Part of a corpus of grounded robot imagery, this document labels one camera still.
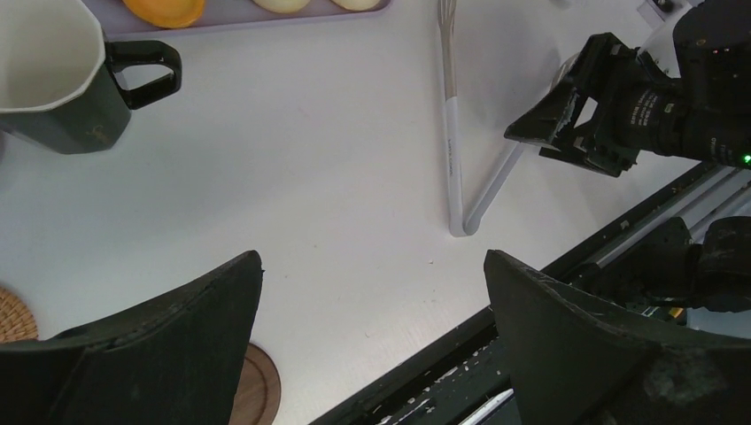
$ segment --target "round yellow food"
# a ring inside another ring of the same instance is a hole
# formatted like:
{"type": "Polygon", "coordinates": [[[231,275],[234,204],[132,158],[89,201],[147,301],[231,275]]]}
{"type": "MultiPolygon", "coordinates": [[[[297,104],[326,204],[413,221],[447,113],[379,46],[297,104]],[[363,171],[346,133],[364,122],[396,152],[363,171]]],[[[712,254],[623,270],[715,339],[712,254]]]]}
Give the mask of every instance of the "round yellow food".
{"type": "Polygon", "coordinates": [[[204,13],[204,0],[124,0],[138,18],[162,28],[185,28],[204,13]]]}
{"type": "Polygon", "coordinates": [[[274,13],[294,13],[303,10],[310,0],[253,0],[255,4],[274,13]]]}
{"type": "Polygon", "coordinates": [[[363,12],[376,7],[381,0],[331,0],[348,11],[363,12]]]}

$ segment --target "tray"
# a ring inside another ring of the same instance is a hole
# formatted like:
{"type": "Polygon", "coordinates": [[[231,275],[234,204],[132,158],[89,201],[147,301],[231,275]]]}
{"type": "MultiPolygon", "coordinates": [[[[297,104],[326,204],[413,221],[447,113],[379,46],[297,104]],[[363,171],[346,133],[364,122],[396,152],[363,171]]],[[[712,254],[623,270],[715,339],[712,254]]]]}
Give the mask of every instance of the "tray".
{"type": "Polygon", "coordinates": [[[273,13],[257,6],[252,0],[206,0],[204,14],[192,27],[164,29],[154,27],[136,17],[121,0],[83,0],[97,16],[110,40],[139,40],[165,35],[195,34],[229,29],[281,25],[293,22],[365,17],[383,12],[393,0],[382,0],[375,8],[365,12],[350,12],[330,0],[311,0],[298,13],[289,15],[273,13]]]}

